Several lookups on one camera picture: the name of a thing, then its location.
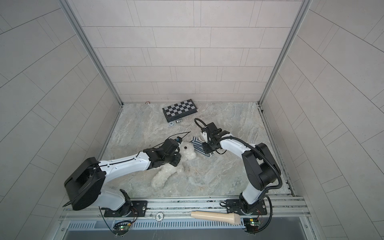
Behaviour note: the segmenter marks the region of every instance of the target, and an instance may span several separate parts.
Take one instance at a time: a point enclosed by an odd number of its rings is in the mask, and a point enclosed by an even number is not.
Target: marble floor
[[[162,108],[164,104],[126,104],[108,143],[103,160],[133,155],[143,149],[163,142],[170,135],[191,131],[185,140],[200,136],[194,118],[206,124],[214,122],[248,143],[265,143],[273,153],[260,114],[255,103],[196,103],[198,112],[183,118],[183,122],[169,126]],[[239,195],[247,186],[243,160],[227,152],[206,157],[197,154],[190,161],[180,161],[184,171],[171,175],[163,188],[154,189],[152,178],[159,168],[134,172],[107,183],[114,189],[124,189],[132,198],[173,196],[223,196]],[[270,194],[291,193],[288,185],[271,190]]]

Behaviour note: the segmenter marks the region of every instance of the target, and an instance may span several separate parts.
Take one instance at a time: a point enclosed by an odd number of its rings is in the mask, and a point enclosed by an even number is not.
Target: blue and white striped fabric
[[[199,152],[199,153],[201,153],[207,157],[211,156],[211,154],[206,154],[204,152],[203,145],[202,145],[203,141],[201,141],[201,139],[199,137],[192,137],[191,143],[192,143],[193,147],[195,148],[196,152]]]

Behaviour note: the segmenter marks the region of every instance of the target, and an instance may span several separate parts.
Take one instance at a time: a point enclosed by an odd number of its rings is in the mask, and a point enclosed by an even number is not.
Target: wooden cylinder
[[[191,217],[218,222],[227,222],[232,225],[240,224],[240,215],[236,213],[222,214],[218,212],[193,211],[191,212]]]

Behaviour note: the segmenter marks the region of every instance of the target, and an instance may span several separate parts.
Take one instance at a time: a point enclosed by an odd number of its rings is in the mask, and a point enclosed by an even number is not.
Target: black and white checkered board
[[[175,103],[168,107],[163,108],[164,116],[167,119],[167,122],[183,118],[192,113],[197,113],[197,107],[192,101],[192,99],[185,100],[180,103]]]

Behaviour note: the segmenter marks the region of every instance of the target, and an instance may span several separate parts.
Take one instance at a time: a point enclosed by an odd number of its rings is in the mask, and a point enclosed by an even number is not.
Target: white plush toy
[[[164,164],[160,167],[160,171],[153,177],[151,185],[154,188],[164,187],[168,178],[177,172],[178,174],[184,171],[183,165],[181,164],[183,160],[192,160],[196,158],[196,153],[193,145],[190,142],[183,141],[180,145],[180,154],[181,159],[177,167],[174,167],[170,164]]]

